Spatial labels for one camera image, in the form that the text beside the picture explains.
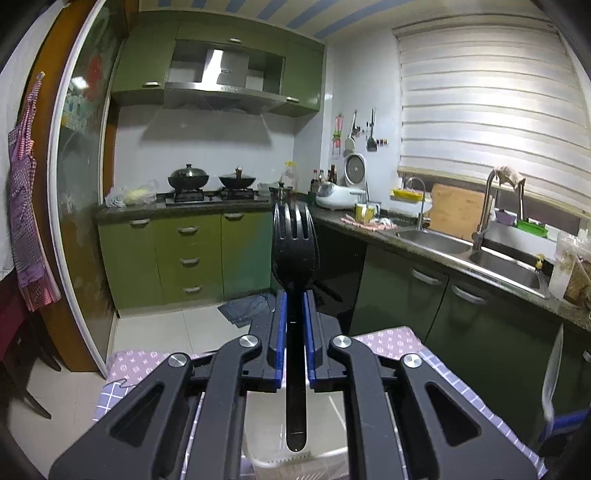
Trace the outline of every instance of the granite countertop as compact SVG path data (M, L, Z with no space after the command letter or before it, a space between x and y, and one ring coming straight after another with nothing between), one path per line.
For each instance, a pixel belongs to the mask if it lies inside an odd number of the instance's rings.
M175 205L167 207L164 198L158 198L155 203L148 205L135 205L122 208L107 208L102 207L96 214L98 224L116 223L127 220L140 220L144 218L170 218L175 216L186 216L193 213L236 213L236 212L256 212L271 210L273 202L257 201L257 200L236 200L225 201L223 203L198 203L192 205ZM469 268L447 256L440 255L436 252L426 250L418 245L405 242L397 237L386 237L380 232L372 232L363 228L359 228L348 223L341 222L341 218L347 212L337 211L331 212L317 206L311 206L310 212L316 221L325 223L332 228L335 228L348 235L355 236L361 240L371 243L378 247L389 249L393 252L405 250L411 254L418 255L432 261L435 261L447 268L453 269L460 273L469 275L484 283L492 285L503 291L511 293L523 300L526 300L538 307L554 313L561 318L572 322L578 327L591 332L591 322L589 321L589 312L585 309L569 306L568 304L552 297L550 299L541 298L527 290L523 290L510 283L505 283L498 279L484 277L480 272ZM409 225L408 219L394 218L398 225Z
M353 235L359 239L365 240L368 243L374 244L378 247L389 249L394 252L396 252L396 250L406 250L412 254L438 262L439 264L444 265L448 268L469 275L470 277L477 278L478 280L483 281L489 285L492 285L496 288L500 288L501 290L511 293L523 300L526 300L534 305L537 305L538 307L543 308L544 310L547 310L548 312L558 315L564 320L572 322L573 324L577 325L578 327L581 327L584 330L587 330L588 332L591 332L589 312L587 312L583 308L569 306L568 304L558 300L555 297L551 297L549 299L541 298L533 293L530 293L529 291L523 290L510 283L505 283L501 280L484 277L480 272L476 270L472 270L459 262L445 257L444 255L439 255L435 252L425 250L424 248L418 245L405 242L402 239L396 237L386 237L382 233L372 232L370 230L357 227L355 225L350 225L348 223L341 222L340 219L343 217L345 212L331 212L329 210L325 210L316 206L311 207L310 212L314 220L319 220L344 233Z

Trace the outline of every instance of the tile floor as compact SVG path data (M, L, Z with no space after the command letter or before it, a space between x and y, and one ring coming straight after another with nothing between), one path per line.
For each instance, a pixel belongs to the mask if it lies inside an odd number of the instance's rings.
M214 350L243 335L218 311L217 305L177 312L119 319L112 352L145 349L199 353ZM54 460L92 424L95 404L105 380L95 373L56 372L37 360L28 390L52 414L46 420L14 400L8 426L21 449L47 476Z

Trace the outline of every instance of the striped ceiling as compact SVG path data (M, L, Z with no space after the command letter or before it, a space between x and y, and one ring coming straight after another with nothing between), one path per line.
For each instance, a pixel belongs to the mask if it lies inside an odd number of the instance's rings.
M238 15L287 27L320 41L449 15L541 15L530 0L139 0L139 9Z

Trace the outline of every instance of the floor mat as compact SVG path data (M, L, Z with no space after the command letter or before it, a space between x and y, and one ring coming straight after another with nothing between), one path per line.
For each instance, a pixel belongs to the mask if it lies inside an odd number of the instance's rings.
M268 315L275 309L275 296L272 293L261 293L231 300L217 308L229 322L238 328L250 325L252 319L259 315Z

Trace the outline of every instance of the wooden cutting board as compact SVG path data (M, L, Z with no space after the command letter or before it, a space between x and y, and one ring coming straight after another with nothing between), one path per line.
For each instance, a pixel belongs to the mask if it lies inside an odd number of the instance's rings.
M429 228L471 242L480 221L484 193L436 183L431 198L433 207L428 212L431 217Z

